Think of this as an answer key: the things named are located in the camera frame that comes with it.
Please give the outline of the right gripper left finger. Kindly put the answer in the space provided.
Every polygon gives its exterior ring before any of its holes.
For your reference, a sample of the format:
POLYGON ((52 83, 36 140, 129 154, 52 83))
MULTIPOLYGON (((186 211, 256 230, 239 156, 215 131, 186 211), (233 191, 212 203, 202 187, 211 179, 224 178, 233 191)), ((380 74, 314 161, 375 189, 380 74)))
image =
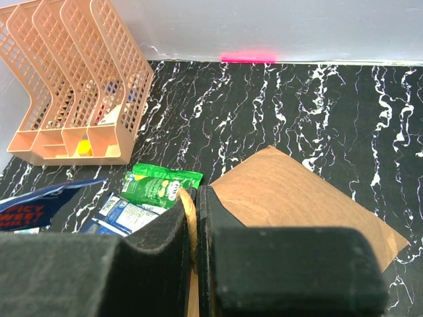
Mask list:
POLYGON ((2 316, 185 316, 196 190, 137 232, 1 235, 2 316))

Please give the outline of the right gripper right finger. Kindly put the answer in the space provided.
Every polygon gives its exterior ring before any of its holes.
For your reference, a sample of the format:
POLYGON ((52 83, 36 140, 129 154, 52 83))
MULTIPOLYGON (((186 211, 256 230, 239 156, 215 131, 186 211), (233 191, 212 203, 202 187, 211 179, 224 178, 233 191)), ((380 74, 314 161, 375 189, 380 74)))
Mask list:
POLYGON ((346 227, 247 227, 197 193, 200 316, 382 316, 389 291, 365 236, 346 227))

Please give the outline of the dark blue spicy chips bag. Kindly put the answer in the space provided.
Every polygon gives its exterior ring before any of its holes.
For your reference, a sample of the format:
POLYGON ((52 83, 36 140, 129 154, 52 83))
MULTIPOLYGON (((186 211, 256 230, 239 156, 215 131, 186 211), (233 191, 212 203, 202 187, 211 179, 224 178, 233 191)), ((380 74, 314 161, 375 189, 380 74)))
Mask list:
POLYGON ((104 182, 104 178, 47 186, 1 200, 1 231, 45 227, 52 217, 82 188, 104 182))

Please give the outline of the brown paper bag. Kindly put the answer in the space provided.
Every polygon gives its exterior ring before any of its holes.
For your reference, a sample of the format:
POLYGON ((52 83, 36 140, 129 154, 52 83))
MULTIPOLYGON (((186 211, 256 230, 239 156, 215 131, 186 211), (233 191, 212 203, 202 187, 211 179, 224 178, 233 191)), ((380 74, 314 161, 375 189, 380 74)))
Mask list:
MULTIPOLYGON (((383 271, 408 244, 373 213, 274 147, 250 156, 209 187, 247 227, 346 227, 358 230, 383 271)), ((186 207, 196 266, 190 282, 188 315, 200 316, 198 292, 197 194, 186 207)))

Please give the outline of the blue cookie snack pack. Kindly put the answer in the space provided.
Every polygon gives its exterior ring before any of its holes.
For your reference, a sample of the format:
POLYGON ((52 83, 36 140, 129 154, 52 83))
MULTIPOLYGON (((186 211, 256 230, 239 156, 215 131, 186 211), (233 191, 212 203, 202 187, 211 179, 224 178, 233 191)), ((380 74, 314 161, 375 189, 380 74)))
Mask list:
POLYGON ((113 234, 127 237, 162 215, 167 209, 135 205, 113 193, 108 194, 100 211, 82 226, 80 233, 113 234))

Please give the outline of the green chips bag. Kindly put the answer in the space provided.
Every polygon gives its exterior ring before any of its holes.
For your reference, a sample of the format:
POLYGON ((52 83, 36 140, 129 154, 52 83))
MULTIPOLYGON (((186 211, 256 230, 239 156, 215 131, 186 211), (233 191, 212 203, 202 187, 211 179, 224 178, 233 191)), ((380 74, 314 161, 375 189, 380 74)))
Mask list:
POLYGON ((120 197, 161 214, 174 205, 179 189, 196 189, 202 179, 200 172, 137 163, 124 176, 120 197))

